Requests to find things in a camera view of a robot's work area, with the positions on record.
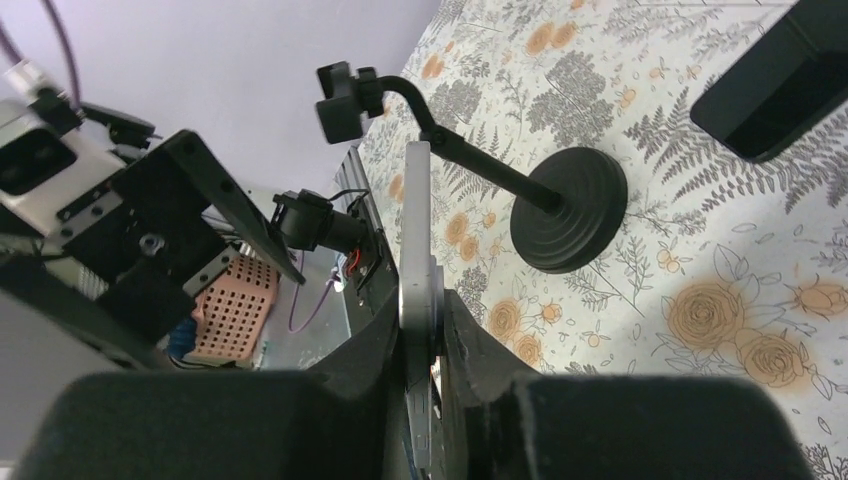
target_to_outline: blue object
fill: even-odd
[[[168,346],[165,348],[165,353],[177,360],[182,360],[187,353],[194,350],[196,345],[197,321],[186,318],[168,334]]]

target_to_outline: round black base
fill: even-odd
[[[627,207],[627,180],[618,163],[591,148],[568,148],[542,162],[530,178],[560,193],[565,202],[548,214],[515,199],[510,231],[521,258],[542,272],[566,273],[600,255]]]

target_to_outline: floral pattern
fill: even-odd
[[[434,157],[432,251],[480,325],[545,373],[747,379],[818,478],[848,479],[848,110],[762,165],[689,120],[792,3],[445,0],[403,74],[437,121],[519,171],[580,145],[628,179],[606,251],[545,275],[514,252],[513,197]],[[397,255],[418,128],[386,104],[359,151]]]

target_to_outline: black stand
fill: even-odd
[[[326,100],[316,105],[330,143],[362,136],[361,113],[382,115],[385,91],[401,94],[432,152],[454,162],[517,198],[510,232],[521,258],[545,273],[576,270],[612,241],[624,218],[627,181],[618,163],[591,148],[551,155],[524,176],[464,138],[437,124],[418,89],[401,77],[377,77],[374,69],[350,74],[347,63],[318,70]]]

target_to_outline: tablecloth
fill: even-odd
[[[545,373],[747,379],[819,478],[846,479],[848,108],[760,166],[689,119],[791,5],[445,0],[404,76],[437,121],[519,171],[579,145],[627,176],[609,248],[546,275],[512,247],[513,196],[433,157],[432,251],[489,333]],[[400,97],[386,103],[359,151],[398,258],[418,129]]]

